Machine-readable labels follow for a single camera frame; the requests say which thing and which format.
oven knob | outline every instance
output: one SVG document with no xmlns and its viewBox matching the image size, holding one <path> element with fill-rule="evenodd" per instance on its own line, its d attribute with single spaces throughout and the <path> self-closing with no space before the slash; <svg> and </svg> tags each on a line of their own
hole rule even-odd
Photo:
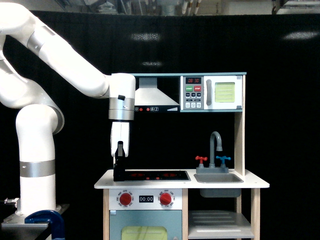
<svg viewBox="0 0 320 240">
<path fill-rule="evenodd" d="M 169 205 L 171 203 L 171 196 L 169 193 L 165 192 L 161 194 L 159 200 L 162 205 Z"/>
<path fill-rule="evenodd" d="M 120 198 L 119 201 L 122 205 L 129 205 L 131 203 L 131 195 L 129 193 L 123 193 Z"/>
</svg>

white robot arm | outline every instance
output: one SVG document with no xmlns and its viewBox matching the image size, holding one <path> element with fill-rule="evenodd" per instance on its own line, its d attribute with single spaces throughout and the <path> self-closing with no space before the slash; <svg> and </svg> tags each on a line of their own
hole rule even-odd
<svg viewBox="0 0 320 240">
<path fill-rule="evenodd" d="M 111 130 L 111 155 L 115 156 L 118 142 L 122 141 L 127 157 L 129 153 L 127 121 L 134 119 L 135 77 L 125 73 L 112 76 L 102 74 L 25 7 L 15 3 L 0 3 L 0 5 L 0 101 L 11 108 L 45 104 L 61 113 L 40 86 L 19 76 L 5 59 L 2 47 L 5 35 L 10 35 L 83 94 L 93 98 L 109 98 L 109 119 L 114 120 Z M 56 132 L 63 126 L 63 115 L 62 113 L 60 115 L 62 123 Z"/>
<path fill-rule="evenodd" d="M 54 210 L 55 174 L 49 170 L 55 164 L 52 136 L 63 128 L 64 116 L 36 82 L 20 76 L 6 60 L 6 35 L 30 49 L 81 93 L 109 98 L 113 157 L 129 154 L 129 121 L 134 119 L 136 80 L 125 73 L 102 74 L 25 7 L 0 3 L 0 102 L 22 109 L 16 119 L 21 212 L 28 215 L 43 209 Z"/>
</svg>

red button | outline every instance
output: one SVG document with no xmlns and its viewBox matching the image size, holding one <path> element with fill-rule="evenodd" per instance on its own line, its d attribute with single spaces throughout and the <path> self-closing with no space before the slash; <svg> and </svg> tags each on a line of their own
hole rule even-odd
<svg viewBox="0 0 320 240">
<path fill-rule="evenodd" d="M 201 86 L 194 86 L 195 92 L 201 92 Z"/>
<path fill-rule="evenodd" d="M 129 193 L 123 193 L 119 200 L 122 205 L 127 206 L 131 203 L 131 195 Z"/>
<path fill-rule="evenodd" d="M 171 203 L 172 199 L 171 199 L 170 194 L 165 192 L 165 193 L 161 194 L 159 200 L 162 205 L 169 205 Z"/>
</svg>

ceiling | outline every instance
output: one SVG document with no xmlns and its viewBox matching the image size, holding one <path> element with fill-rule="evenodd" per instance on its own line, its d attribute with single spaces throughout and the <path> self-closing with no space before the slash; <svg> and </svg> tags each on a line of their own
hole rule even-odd
<svg viewBox="0 0 320 240">
<path fill-rule="evenodd" d="M 29 10 L 149 16 L 320 13 L 319 0 L 0 0 Z"/>
</svg>

red faucet handle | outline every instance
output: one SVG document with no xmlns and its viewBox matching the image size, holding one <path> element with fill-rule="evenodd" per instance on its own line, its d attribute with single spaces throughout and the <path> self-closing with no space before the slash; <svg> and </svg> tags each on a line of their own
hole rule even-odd
<svg viewBox="0 0 320 240">
<path fill-rule="evenodd" d="M 199 161 L 200 161 L 200 164 L 204 164 L 203 161 L 207 161 L 208 158 L 207 158 L 206 156 L 205 156 L 205 157 L 203 157 L 203 156 L 196 156 L 196 157 L 195 157 L 195 160 L 199 160 Z"/>
</svg>

